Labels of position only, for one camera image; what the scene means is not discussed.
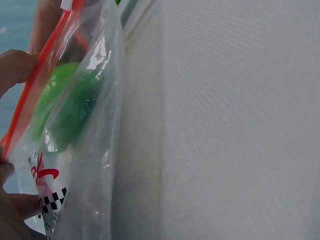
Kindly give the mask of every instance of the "green ball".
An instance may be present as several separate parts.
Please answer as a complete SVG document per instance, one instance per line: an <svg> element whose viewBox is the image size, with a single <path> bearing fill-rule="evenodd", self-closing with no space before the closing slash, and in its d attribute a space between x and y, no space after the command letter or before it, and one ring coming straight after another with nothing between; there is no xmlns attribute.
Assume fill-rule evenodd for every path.
<svg viewBox="0 0 320 240"><path fill-rule="evenodd" d="M79 67L79 62L66 63L57 66L45 85L36 104L31 120L31 139L38 141L42 135L46 121L51 110L59 99L62 91L67 86L72 75Z"/></svg>
<svg viewBox="0 0 320 240"><path fill-rule="evenodd" d="M61 153L77 141L95 106L95 92L101 80L98 71L86 69L70 88L70 93L55 119L46 125L45 134L48 141L44 144L49 153Z"/></svg>

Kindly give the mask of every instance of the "finger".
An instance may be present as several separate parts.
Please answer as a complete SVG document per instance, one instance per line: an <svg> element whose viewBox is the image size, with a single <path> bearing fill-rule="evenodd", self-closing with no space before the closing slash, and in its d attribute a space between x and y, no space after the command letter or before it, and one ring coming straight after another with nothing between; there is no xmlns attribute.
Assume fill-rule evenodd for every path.
<svg viewBox="0 0 320 240"><path fill-rule="evenodd" d="M18 72L19 75L16 77L17 84L25 83L28 80L32 70L35 67L35 63L38 57L39 55L36 53L21 53L19 59L20 65L18 66L18 68L20 68L20 71Z"/></svg>
<svg viewBox="0 0 320 240"><path fill-rule="evenodd" d="M38 195L22 193L11 193L8 195L23 220L41 214L41 204Z"/></svg>
<svg viewBox="0 0 320 240"><path fill-rule="evenodd" d="M12 163L0 163L0 184L3 185L15 172L15 167Z"/></svg>

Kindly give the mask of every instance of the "white surface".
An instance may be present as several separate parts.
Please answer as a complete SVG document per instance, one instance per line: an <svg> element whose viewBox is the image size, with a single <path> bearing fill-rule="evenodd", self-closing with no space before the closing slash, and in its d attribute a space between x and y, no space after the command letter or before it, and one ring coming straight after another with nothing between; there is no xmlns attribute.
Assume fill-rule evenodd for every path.
<svg viewBox="0 0 320 240"><path fill-rule="evenodd" d="M127 38L114 239L319 239L319 16L317 0L147 7Z"/></svg>
<svg viewBox="0 0 320 240"><path fill-rule="evenodd" d="M66 10L66 11L71 11L72 10L72 3L73 0L62 0L61 1L61 9Z"/></svg>

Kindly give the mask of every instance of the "black and white checkered print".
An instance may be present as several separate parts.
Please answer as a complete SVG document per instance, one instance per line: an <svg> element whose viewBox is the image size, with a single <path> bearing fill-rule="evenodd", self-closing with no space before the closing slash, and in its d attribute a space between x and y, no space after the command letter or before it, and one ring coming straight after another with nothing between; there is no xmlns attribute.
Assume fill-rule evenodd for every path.
<svg viewBox="0 0 320 240"><path fill-rule="evenodd" d="M62 194L53 192L51 196L45 196L43 199L41 199L43 214L48 214L49 212L61 209L67 194L67 189L65 187L62 188L61 193Z"/></svg>

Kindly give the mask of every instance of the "plastic bag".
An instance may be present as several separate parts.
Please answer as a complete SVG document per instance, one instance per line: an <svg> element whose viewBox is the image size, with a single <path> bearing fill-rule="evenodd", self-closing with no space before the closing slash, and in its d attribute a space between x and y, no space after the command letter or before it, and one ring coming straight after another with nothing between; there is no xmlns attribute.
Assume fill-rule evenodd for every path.
<svg viewBox="0 0 320 240"><path fill-rule="evenodd" d="M124 72L120 16L114 0L61 7L3 157L15 164L21 191L39 194L48 239L109 239Z"/></svg>

